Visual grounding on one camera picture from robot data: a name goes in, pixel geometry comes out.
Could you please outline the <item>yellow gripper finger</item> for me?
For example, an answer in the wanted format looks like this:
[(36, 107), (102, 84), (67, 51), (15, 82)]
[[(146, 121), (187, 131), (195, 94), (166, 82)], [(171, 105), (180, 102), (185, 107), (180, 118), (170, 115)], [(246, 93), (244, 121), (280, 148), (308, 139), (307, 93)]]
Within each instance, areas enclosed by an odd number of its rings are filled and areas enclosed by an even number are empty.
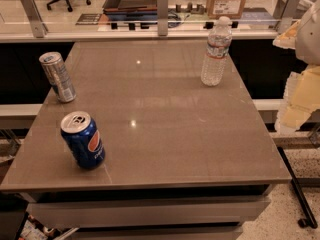
[(275, 129), (291, 134), (320, 109), (320, 66), (308, 65), (301, 73), (291, 72), (285, 86)]
[(295, 50), (301, 21), (292, 24), (284, 33), (278, 35), (273, 40), (273, 45), (282, 49)]

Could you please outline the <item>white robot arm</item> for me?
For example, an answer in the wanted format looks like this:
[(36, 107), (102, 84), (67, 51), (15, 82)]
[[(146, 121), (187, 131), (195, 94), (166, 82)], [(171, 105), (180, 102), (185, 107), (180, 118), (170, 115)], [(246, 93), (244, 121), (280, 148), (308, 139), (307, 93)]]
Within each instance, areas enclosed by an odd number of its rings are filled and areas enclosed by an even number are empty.
[(296, 57), (307, 64), (301, 73), (290, 73), (277, 112), (276, 131), (291, 134), (320, 109), (320, 0), (300, 20), (278, 35), (273, 45), (294, 49)]

